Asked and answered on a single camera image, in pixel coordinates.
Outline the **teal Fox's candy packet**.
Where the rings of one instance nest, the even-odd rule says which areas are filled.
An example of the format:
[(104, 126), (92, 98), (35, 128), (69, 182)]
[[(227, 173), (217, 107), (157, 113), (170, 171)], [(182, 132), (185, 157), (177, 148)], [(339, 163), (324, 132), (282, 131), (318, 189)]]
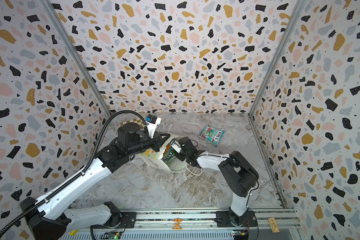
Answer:
[(200, 136), (218, 145), (224, 134), (225, 134), (224, 130), (220, 130), (211, 126), (205, 126), (201, 131)]
[(163, 153), (162, 161), (166, 164), (171, 158), (176, 155), (176, 151), (174, 151), (171, 146), (168, 144)]

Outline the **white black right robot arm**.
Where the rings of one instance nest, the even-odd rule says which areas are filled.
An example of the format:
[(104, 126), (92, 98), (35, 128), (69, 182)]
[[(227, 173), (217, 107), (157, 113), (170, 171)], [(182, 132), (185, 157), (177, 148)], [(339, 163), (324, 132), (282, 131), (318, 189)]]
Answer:
[(233, 192), (232, 203), (228, 211), (229, 220), (223, 222), (238, 227), (245, 224), (247, 222), (245, 217), (249, 211), (250, 192), (256, 188), (259, 180), (258, 172), (238, 151), (226, 155), (211, 154), (197, 150), (188, 137), (181, 138), (179, 144), (181, 151), (178, 157), (181, 161), (199, 169), (219, 171)]

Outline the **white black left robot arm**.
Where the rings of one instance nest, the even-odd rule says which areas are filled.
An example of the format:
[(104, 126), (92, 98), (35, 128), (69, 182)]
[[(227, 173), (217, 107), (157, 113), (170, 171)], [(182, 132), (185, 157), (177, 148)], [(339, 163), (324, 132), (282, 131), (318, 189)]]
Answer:
[(68, 207), (97, 182), (128, 163), (133, 155), (147, 150), (159, 152), (171, 135), (156, 132), (156, 126), (152, 124), (149, 128), (142, 131), (137, 123), (119, 127), (117, 138), (95, 155), (89, 167), (70, 177), (47, 197), (24, 200), (21, 208), (33, 237), (36, 240), (58, 240), (70, 231), (90, 226), (120, 228), (124, 225), (122, 213), (112, 202), (80, 210)]

